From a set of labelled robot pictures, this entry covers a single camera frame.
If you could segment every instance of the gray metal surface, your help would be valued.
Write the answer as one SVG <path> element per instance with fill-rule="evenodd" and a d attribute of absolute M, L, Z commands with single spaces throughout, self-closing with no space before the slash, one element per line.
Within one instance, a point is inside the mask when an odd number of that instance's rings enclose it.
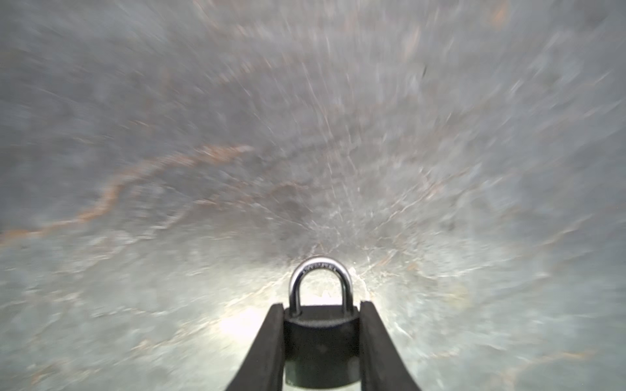
<path fill-rule="evenodd" d="M 220 390 L 318 253 L 425 390 L 623 390 L 625 9 L 3 1 L 0 389 Z"/>

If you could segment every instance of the black padlock body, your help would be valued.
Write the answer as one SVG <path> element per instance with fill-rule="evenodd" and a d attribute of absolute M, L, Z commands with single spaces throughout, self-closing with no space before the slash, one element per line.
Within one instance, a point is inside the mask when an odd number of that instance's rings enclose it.
<path fill-rule="evenodd" d="M 285 382 L 304 388 L 336 388 L 357 382 L 359 310 L 311 305 L 292 317 L 285 310 Z"/>

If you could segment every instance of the padlock shackle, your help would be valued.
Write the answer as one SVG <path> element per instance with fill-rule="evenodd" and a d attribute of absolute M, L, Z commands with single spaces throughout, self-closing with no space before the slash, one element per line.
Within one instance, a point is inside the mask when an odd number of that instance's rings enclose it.
<path fill-rule="evenodd" d="M 341 282 L 342 306 L 344 313 L 351 314 L 354 308 L 352 297 L 352 280 L 346 267 L 327 256 L 313 256 L 298 266 L 289 281 L 289 313 L 295 317 L 300 315 L 300 283 L 304 276 L 316 269 L 326 269 L 335 273 Z"/>

